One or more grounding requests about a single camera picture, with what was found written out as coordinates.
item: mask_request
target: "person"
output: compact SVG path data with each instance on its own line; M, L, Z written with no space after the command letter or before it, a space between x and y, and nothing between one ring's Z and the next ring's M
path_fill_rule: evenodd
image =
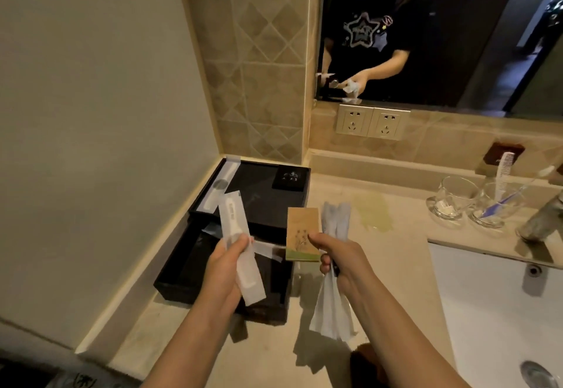
M440 355L409 315L377 278L362 247L325 234L310 234L315 247L327 251L320 270L338 262L338 289L348 298L368 336L364 355L379 361L396 388L470 388ZM229 320L240 301L236 260L251 239L241 234L229 249L217 243L207 262L203 286L194 306L143 383L143 388L203 388L227 335ZM375 378L367 381L375 386Z
M338 89L358 83L361 98L396 99L401 88L394 76L419 46L427 16L426 0L332 0L323 25L321 72L334 73Z

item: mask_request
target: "small black tray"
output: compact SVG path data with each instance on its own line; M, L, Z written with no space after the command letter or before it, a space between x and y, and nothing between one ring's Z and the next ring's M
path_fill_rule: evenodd
M215 209L213 214L200 212L197 208L205 197L207 190L213 185L225 162L226 158L219 163L213 175L199 193L198 198L190 207L191 215L198 215L208 221L220 223L218 208ZM253 235L268 242L285 244L287 208L305 206L311 169L308 167L299 168L305 176L305 189L303 191L292 191L272 187L280 166L286 165L242 160L226 193L240 191L248 227Z
M166 264L160 271L154 287L164 299L193 304L201 290L207 260L219 241L202 232L208 218L193 216ZM281 263L256 255L256 262L266 298L251 306L244 306L241 299L235 312L245 319L272 325L285 324L289 306L293 263Z

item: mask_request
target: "glass cup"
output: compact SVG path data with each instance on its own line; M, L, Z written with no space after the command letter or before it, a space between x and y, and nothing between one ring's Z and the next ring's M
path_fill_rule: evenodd
M459 176L447 176L440 182L430 210L443 219L457 220L478 197L479 188L473 182Z
M524 206L525 199L520 191L521 186L521 184L507 184L506 192L497 202L494 199L495 183L485 184L475 206L468 211L469 219L487 228L503 227L504 220Z

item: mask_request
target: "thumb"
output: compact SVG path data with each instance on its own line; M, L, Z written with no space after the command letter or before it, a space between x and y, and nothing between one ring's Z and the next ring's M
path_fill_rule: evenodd
M234 260L237 260L239 255L247 248L249 241L250 237L242 233L241 235L239 235L238 239L233 244L231 244L225 255Z
M309 240L317 249L325 250L329 254L338 253L343 245L340 240L322 233L309 234Z

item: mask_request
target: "mirror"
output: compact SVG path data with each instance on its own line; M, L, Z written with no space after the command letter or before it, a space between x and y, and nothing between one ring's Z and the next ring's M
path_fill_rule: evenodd
M563 115L563 0L322 0L316 98Z

